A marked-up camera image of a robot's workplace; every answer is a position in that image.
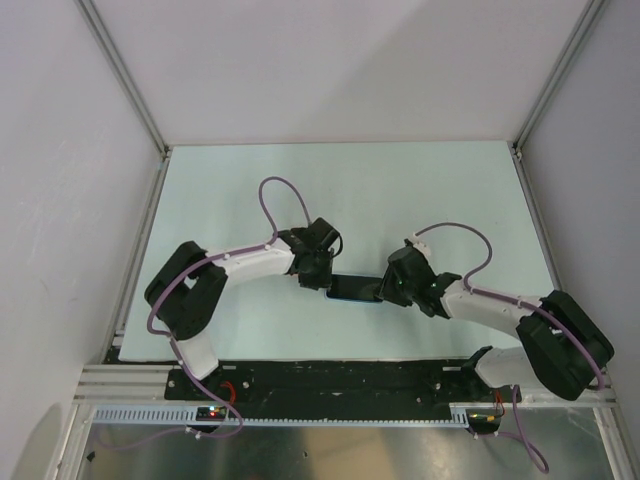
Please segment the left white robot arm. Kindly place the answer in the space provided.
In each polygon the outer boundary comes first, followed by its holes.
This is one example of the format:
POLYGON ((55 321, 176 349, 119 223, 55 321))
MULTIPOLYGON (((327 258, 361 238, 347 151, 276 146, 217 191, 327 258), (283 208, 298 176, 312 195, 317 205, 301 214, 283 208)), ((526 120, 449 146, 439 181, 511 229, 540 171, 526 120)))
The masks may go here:
POLYGON ((267 243, 209 254, 194 241, 182 243, 144 291, 151 307, 147 330, 169 339, 189 373, 187 387, 201 399, 221 389, 219 358, 206 330, 223 293, 240 284, 294 276, 302 288, 331 286, 341 234, 319 217, 307 226, 280 230, 267 243))

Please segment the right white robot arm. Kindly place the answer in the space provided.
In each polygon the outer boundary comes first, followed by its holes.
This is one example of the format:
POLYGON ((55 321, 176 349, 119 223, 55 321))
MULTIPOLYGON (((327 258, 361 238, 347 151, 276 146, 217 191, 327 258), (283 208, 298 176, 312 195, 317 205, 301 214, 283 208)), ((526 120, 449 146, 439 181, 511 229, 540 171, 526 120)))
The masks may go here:
POLYGON ((513 348, 483 347, 470 358, 472 369, 463 374, 462 388, 476 401, 515 385, 545 388, 573 401, 591 387, 603 388, 602 371, 614 355, 612 344, 571 295, 554 290, 542 298, 511 297, 473 287, 459 275, 435 273, 415 245, 406 244, 388 257, 378 296, 519 341, 513 348))

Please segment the blue cased smartphone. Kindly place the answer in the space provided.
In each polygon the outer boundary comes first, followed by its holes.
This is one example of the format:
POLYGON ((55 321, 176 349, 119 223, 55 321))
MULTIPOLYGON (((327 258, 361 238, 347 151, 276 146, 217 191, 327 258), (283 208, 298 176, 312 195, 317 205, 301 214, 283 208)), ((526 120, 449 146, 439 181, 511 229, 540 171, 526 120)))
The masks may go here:
POLYGON ((326 297, 332 300, 381 303, 382 279, 373 276, 333 274, 326 297))

